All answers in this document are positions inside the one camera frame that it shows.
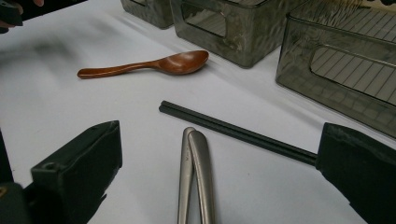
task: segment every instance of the person's hand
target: person's hand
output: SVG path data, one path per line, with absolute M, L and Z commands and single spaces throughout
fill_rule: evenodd
M 33 2 L 38 6 L 38 7 L 42 7 L 44 6 L 44 0 L 33 0 Z M 12 6 L 14 6 L 15 8 L 18 9 L 20 15 L 23 13 L 23 8 L 20 4 L 12 2 L 12 1 L 7 1 L 7 3 L 11 4 Z M 0 20 L 0 34 L 6 33 L 8 31 L 8 28 L 12 28 L 15 27 L 15 24 L 9 24 L 5 21 Z

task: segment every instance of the black object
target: black object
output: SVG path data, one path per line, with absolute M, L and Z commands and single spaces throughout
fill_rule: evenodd
M 8 161 L 6 145 L 0 130 L 0 184 L 4 182 L 14 182 L 11 167 Z
M 166 101 L 160 111 L 315 165 L 365 221 L 396 223 L 396 151 L 363 133 L 325 123 L 316 155 Z
M 315 165 L 317 159 L 315 153 L 276 141 L 275 139 L 251 132 L 219 119 L 210 118 L 166 101 L 161 103 L 160 111 L 309 165 Z
M 87 0 L 46 0 L 43 7 L 35 5 L 33 0 L 13 0 L 20 4 L 23 8 L 23 13 L 20 15 L 18 9 L 12 6 L 5 0 L 0 0 L 0 21 L 15 26 L 22 26 L 22 21 L 27 21 L 32 18 L 43 16 L 56 10 L 65 7 L 71 7 L 75 4 L 85 2 Z M 0 28 L 0 34 L 4 34 L 8 28 Z
M 384 4 L 385 6 L 390 6 L 392 4 L 396 3 L 396 0 L 381 0 L 381 3 Z
M 26 189 L 0 184 L 0 223 L 86 224 L 121 166 L 119 122 L 95 125 L 33 167 Z
M 316 167 L 367 223 L 396 223 L 396 151 L 356 130 L 326 123 Z

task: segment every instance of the gray plastic container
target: gray plastic container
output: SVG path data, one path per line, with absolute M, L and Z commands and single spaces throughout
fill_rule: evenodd
M 283 39 L 286 14 L 306 0 L 170 0 L 178 37 L 252 67 Z
M 160 29 L 173 25 L 169 0 L 121 0 L 121 3 L 126 12 Z
M 293 10 L 276 82 L 396 137 L 395 6 L 312 0 Z

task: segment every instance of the utensil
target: utensil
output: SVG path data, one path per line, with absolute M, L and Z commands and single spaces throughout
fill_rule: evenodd
M 205 136 L 187 128 L 183 132 L 177 224 L 187 224 L 193 172 L 196 171 L 203 224 L 215 224 L 212 168 Z
M 187 75 L 195 72 L 205 65 L 209 53 L 205 50 L 188 51 L 174 54 L 159 60 L 144 63 L 129 63 L 107 68 L 84 68 L 78 71 L 80 78 L 112 77 L 121 75 L 135 69 L 153 68 L 171 75 Z

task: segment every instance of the stainless steel utensil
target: stainless steel utensil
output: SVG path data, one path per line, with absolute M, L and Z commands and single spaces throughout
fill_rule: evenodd
M 187 224 L 193 172 L 196 171 L 198 197 L 203 224 L 215 224 L 212 170 L 205 136 L 187 128 L 183 133 L 177 224 Z

